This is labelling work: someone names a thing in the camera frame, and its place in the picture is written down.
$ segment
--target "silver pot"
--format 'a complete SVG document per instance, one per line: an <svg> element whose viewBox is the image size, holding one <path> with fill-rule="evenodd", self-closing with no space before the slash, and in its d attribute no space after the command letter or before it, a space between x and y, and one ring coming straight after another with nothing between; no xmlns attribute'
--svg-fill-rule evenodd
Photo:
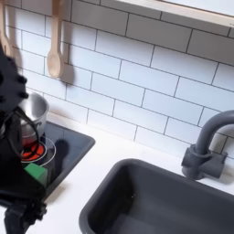
<svg viewBox="0 0 234 234"><path fill-rule="evenodd" d="M19 107L36 125L38 135L41 137L45 131L45 125L47 122L48 102L42 96L33 91L28 91L27 93L29 94L28 99L23 100L19 104ZM21 129L24 146L32 144L37 140L35 131L24 120L21 120Z"/></svg>

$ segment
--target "stovetop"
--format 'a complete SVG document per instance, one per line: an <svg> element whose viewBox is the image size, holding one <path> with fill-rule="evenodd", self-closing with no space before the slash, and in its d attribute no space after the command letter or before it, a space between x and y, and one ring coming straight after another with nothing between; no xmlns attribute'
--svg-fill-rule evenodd
<svg viewBox="0 0 234 234"><path fill-rule="evenodd" d="M94 139L87 135L47 122L37 154L24 159L32 150L26 148L22 164L34 163L47 168L46 199L94 144Z"/></svg>

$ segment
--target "wooden utensil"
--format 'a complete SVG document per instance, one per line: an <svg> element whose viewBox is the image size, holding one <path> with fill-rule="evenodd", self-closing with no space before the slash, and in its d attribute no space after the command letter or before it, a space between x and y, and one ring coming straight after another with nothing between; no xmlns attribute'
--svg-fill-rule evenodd
<svg viewBox="0 0 234 234"><path fill-rule="evenodd" d="M5 54L13 57L13 47L5 32L5 0L0 0L0 40Z"/></svg>
<svg viewBox="0 0 234 234"><path fill-rule="evenodd" d="M60 51L63 0L53 0L51 49L48 53L48 72L57 78L63 72L64 62Z"/></svg>

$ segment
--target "gray sink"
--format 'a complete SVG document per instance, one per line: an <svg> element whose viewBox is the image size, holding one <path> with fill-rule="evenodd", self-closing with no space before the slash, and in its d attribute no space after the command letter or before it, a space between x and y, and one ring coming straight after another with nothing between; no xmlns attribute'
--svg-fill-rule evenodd
<svg viewBox="0 0 234 234"><path fill-rule="evenodd" d="M233 234L234 196L124 160L81 211L80 229L83 234Z"/></svg>

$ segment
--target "shelf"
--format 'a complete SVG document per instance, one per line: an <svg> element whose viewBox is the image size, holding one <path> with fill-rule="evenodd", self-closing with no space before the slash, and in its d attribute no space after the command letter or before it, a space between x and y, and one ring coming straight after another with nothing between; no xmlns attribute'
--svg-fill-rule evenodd
<svg viewBox="0 0 234 234"><path fill-rule="evenodd" d="M168 3L165 1L156 1L156 0L116 0L119 2L124 2L132 5L140 5L143 7L151 8L154 10L164 11L180 16L186 16L194 19L199 19L207 21L210 23L234 27L234 16L224 15L216 12L211 12L203 9L193 8L185 5L178 5L174 3ZM185 0L168 0L170 2L180 2L184 3Z"/></svg>

